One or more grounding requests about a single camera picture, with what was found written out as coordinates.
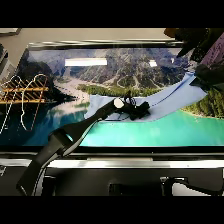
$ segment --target screen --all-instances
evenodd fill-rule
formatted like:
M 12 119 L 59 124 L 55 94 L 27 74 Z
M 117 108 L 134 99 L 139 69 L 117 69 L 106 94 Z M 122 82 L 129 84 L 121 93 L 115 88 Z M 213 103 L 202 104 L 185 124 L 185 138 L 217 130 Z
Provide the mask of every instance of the screen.
M 188 55 L 176 58 L 180 50 L 26 50 L 16 72 L 20 79 L 1 80 L 0 144 L 47 144 L 52 131 L 84 119 L 90 95 L 122 97 L 131 90 L 133 97 L 146 97 L 180 82 L 196 66 Z M 212 91 L 200 102 L 156 121 L 99 122 L 81 145 L 220 146 L 224 145 L 223 114 L 224 100 Z

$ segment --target white cable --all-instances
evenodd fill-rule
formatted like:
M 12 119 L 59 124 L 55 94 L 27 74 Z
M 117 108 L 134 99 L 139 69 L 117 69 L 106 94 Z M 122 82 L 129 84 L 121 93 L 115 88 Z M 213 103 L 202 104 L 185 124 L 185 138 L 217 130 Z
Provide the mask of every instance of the white cable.
M 17 89 L 17 88 L 19 87 L 20 82 L 22 81 L 21 78 L 20 78 L 18 75 L 14 75 L 14 76 L 12 76 L 12 78 L 11 78 L 8 82 L 5 82 L 5 83 L 1 84 L 0 86 L 3 86 L 3 85 L 5 85 L 5 84 L 11 82 L 11 80 L 12 80 L 14 77 L 18 77 L 19 80 L 20 80 L 19 83 L 18 83 L 18 85 L 16 86 L 16 89 Z M 9 109 L 8 109 L 6 115 L 5 115 L 5 119 L 4 119 L 4 122 L 3 122 L 3 124 L 2 124 L 1 130 L 0 130 L 0 134 L 2 133 L 3 128 L 4 128 L 4 126 L 5 126 L 5 122 L 6 122 L 6 120 L 7 120 L 8 114 L 9 114 L 9 112 L 10 112 L 10 110 L 11 110 L 11 107 L 12 107 L 12 102 L 10 103 L 10 105 L 9 105 Z
M 25 93 L 26 89 L 27 89 L 33 82 L 36 81 L 36 78 L 37 78 L 38 76 L 44 76 L 44 77 L 47 77 L 46 75 L 43 75 L 43 74 L 39 74 L 39 75 L 34 76 L 33 80 L 31 80 L 31 81 L 29 82 L 29 84 L 26 86 L 26 88 L 22 91 L 22 114 L 21 114 L 21 117 L 20 117 L 20 122 L 21 122 L 23 128 L 24 128 L 26 131 L 28 131 L 28 130 L 27 130 L 26 126 L 25 126 L 24 123 L 23 123 L 23 116 L 25 115 L 25 111 L 24 111 L 24 109 L 23 109 L 24 93 Z

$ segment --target forest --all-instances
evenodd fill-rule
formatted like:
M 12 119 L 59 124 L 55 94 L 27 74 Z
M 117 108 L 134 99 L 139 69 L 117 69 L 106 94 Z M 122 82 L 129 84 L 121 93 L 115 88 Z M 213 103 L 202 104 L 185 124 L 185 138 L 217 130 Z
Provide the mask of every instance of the forest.
M 159 89 L 152 88 L 120 88 L 120 87 L 111 87 L 104 88 L 96 85 L 84 85 L 80 84 L 78 86 L 79 90 L 87 92 L 88 94 L 99 94 L 102 96 L 120 96 L 123 97 L 128 90 L 131 90 L 133 97 L 145 97 L 159 92 Z M 201 115 L 203 117 L 216 117 L 224 118 L 224 94 L 221 94 L 217 90 L 211 89 L 208 92 L 208 95 L 201 101 L 192 104 L 190 106 L 184 107 L 181 110 L 190 112 L 195 115 Z

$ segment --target landscape wallpaper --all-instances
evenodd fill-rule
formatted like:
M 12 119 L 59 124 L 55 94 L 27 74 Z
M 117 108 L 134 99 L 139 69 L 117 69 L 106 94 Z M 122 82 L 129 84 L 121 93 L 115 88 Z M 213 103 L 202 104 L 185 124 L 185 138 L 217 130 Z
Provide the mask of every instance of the landscape wallpaper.
M 131 90 L 132 96 L 144 97 L 181 81 L 185 72 L 194 71 L 196 65 L 189 61 L 189 56 L 176 58 L 179 51 L 178 48 L 26 50 L 16 75 L 28 83 L 35 75 L 44 74 L 48 91 L 43 92 L 44 103 L 25 106 L 24 124 L 31 127 L 35 117 L 32 131 L 21 125 L 21 104 L 12 104 L 0 144 L 47 144 L 53 130 L 84 119 L 89 95 L 123 97 Z M 65 60 L 72 58 L 106 58 L 107 65 L 65 66 Z M 156 66 L 150 66 L 150 61 L 155 61 Z M 0 126 L 8 108 L 9 104 L 0 104 Z M 223 118 L 224 97 L 211 90 L 200 102 L 157 121 L 99 122 L 81 145 L 220 146 L 224 145 Z

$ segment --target turquoise water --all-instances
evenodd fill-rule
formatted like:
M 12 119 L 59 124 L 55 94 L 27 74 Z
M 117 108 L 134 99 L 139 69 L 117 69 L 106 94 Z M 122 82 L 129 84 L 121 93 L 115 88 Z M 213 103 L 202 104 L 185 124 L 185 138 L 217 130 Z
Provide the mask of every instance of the turquoise water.
M 83 146 L 220 146 L 224 120 L 199 118 L 177 111 L 144 123 L 98 123 Z

